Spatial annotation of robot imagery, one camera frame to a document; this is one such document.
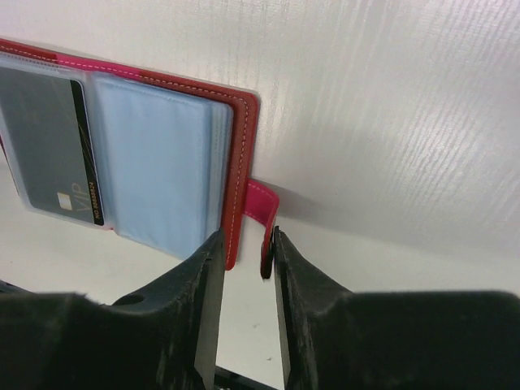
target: light blue card sleeve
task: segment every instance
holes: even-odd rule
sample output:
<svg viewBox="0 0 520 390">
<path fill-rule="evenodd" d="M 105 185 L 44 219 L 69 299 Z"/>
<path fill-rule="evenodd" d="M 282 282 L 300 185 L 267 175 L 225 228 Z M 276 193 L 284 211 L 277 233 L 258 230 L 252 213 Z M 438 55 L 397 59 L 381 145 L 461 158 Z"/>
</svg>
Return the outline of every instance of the light blue card sleeve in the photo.
<svg viewBox="0 0 520 390">
<path fill-rule="evenodd" d="M 93 75 L 105 209 L 121 236 L 188 257 L 219 226 L 231 108 Z"/>
</svg>

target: white stitching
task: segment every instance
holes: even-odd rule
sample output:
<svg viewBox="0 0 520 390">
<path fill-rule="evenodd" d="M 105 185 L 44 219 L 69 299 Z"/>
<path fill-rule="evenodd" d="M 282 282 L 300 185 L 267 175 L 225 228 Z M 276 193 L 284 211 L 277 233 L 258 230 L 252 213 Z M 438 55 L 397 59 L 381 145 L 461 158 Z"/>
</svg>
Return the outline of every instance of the white stitching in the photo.
<svg viewBox="0 0 520 390">
<path fill-rule="evenodd" d="M 265 189 L 261 189 L 260 187 L 254 185 L 254 184 L 251 184 L 251 183 L 248 183 L 247 185 L 248 185 L 249 187 L 252 187 L 252 188 L 254 188 L 254 189 L 260 191 L 261 193 L 265 193 L 265 194 L 266 194 L 266 195 L 267 195 L 271 200 L 274 200 L 274 199 L 275 199 L 275 197 L 273 197 L 273 195 L 270 194 L 270 193 L 268 193 Z"/>
<path fill-rule="evenodd" d="M 87 65 L 87 64 L 83 64 L 83 63 L 73 63 L 73 62 L 70 62 L 70 61 L 59 62 L 57 59 L 54 59 L 54 58 L 41 57 L 39 55 L 36 55 L 36 54 L 33 54 L 33 53 L 29 53 L 27 51 L 13 49 L 11 47 L 6 47 L 6 46 L 3 46 L 3 45 L 0 45 L 0 49 L 4 49 L 4 50 L 7 50 L 7 51 L 14 51 L 16 53 L 25 54 L 25 55 L 28 55 L 30 57 L 34 57 L 36 59 L 41 59 L 41 60 L 44 60 L 44 61 L 52 61 L 53 63 L 58 63 L 58 64 L 66 63 L 68 65 L 74 65 L 74 66 L 77 66 L 77 67 L 89 67 L 89 68 L 92 68 L 92 69 L 100 69 L 102 71 L 110 71 L 110 72 L 122 73 L 124 75 L 137 76 L 137 77 L 140 77 L 142 79 L 152 80 L 152 81 L 156 81 L 156 82 L 163 83 L 163 84 L 166 84 L 166 85 L 173 85 L 173 86 L 183 87 L 183 88 L 186 88 L 186 89 L 192 89 L 192 90 L 196 90 L 196 91 L 199 91 L 199 92 L 213 93 L 213 94 L 217 94 L 217 95 L 220 95 L 220 96 L 223 96 L 223 97 L 226 97 L 226 98 L 232 98 L 232 99 L 240 100 L 241 102 L 243 102 L 244 103 L 244 107 L 245 107 L 244 133 L 242 134 L 242 146 L 241 146 L 241 149 L 240 149 L 240 160 L 238 162 L 238 172 L 236 174 L 237 175 L 237 179 L 236 179 L 236 187 L 235 187 L 235 196 L 234 196 L 234 199 L 233 199 L 233 211 L 232 211 L 232 219 L 231 219 L 231 236 L 229 237 L 229 246 L 227 247 L 226 263 L 228 263 L 229 257 L 231 256 L 231 245 L 232 245 L 232 242 L 233 242 L 233 235 L 234 235 L 234 228 L 235 228 L 236 199 L 237 199 L 237 196 L 238 196 L 238 187 L 240 186 L 240 183 L 241 183 L 241 169 L 242 169 L 242 161 L 243 161 L 243 158 L 244 158 L 245 136 L 246 136 L 248 117 L 249 117 L 249 105 L 247 104 L 247 101 L 244 98 L 233 96 L 233 95 L 229 95 L 227 93 L 220 93 L 220 92 L 210 91 L 209 89 L 195 88 L 195 87 L 191 87 L 191 86 L 185 85 L 185 84 L 174 83 L 174 82 L 171 82 L 171 81 L 165 81 L 165 80 L 160 80 L 160 79 L 154 79 L 153 77 L 142 76 L 142 75 L 139 75 L 137 73 L 133 73 L 133 72 L 130 72 L 130 71 L 122 71 L 122 70 L 114 69 L 114 68 L 111 68 L 111 67 L 97 67 L 95 65 Z"/>
</svg>

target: card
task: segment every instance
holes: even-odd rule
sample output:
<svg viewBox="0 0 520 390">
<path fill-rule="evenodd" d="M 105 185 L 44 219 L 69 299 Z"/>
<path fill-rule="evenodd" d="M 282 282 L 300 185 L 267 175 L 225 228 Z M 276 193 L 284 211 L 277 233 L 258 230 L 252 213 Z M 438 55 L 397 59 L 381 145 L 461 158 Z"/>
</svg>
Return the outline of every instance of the card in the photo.
<svg viewBox="0 0 520 390">
<path fill-rule="evenodd" d="M 82 84 L 0 67 L 0 110 L 29 203 L 102 226 Z"/>
</svg>

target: card chip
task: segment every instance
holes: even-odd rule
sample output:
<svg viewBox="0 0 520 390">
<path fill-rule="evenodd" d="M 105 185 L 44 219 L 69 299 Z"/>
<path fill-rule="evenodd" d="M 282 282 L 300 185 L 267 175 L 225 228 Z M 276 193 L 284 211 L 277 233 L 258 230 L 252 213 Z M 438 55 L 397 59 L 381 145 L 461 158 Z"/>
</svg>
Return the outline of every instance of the card chip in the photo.
<svg viewBox="0 0 520 390">
<path fill-rule="evenodd" d="M 57 193 L 57 194 L 58 194 L 59 206 L 64 210 L 72 211 L 71 197 L 69 197 L 66 193 Z"/>
</svg>

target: card holder wallet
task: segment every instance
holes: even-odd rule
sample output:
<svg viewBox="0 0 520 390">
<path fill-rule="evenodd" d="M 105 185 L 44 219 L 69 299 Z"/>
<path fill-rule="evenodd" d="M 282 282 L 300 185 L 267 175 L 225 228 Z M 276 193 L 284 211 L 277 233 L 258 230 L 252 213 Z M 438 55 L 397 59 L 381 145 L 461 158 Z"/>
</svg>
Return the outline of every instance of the card holder wallet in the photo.
<svg viewBox="0 0 520 390">
<path fill-rule="evenodd" d="M 27 207 L 188 257 L 278 197 L 249 178 L 252 93 L 0 40 L 0 137 Z"/>
</svg>

